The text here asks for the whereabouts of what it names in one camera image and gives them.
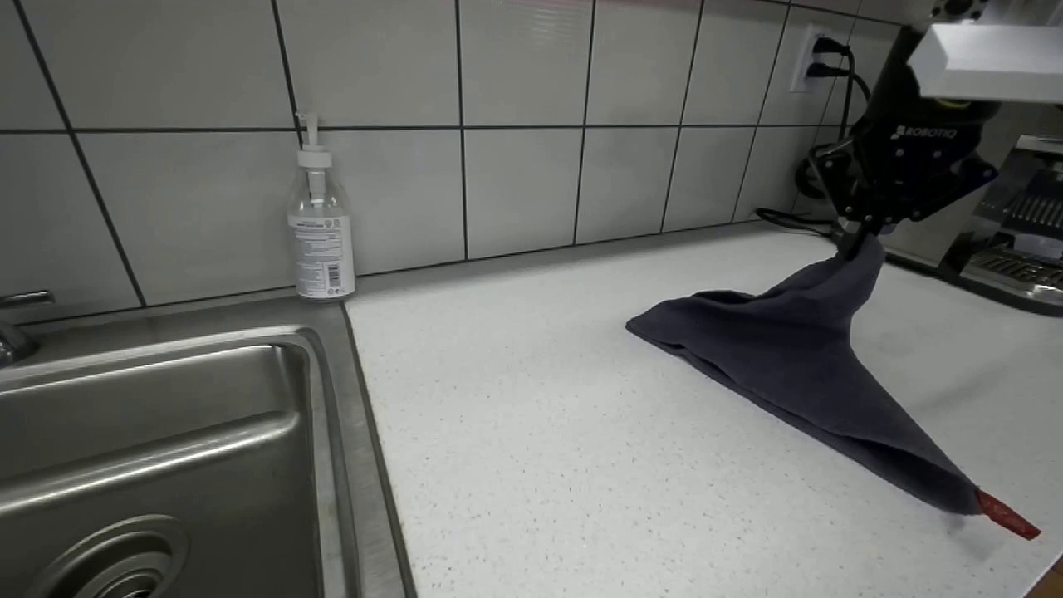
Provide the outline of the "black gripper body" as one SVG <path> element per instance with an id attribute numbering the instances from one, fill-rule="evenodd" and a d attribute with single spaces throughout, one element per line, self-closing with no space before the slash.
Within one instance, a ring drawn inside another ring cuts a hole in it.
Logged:
<path id="1" fill-rule="evenodd" d="M 841 143 L 812 154 L 823 196 L 863 232 L 928 219 L 996 175 L 980 155 L 996 102 L 925 101 L 908 65 L 916 44 L 909 25 L 893 35 L 863 117 Z"/>

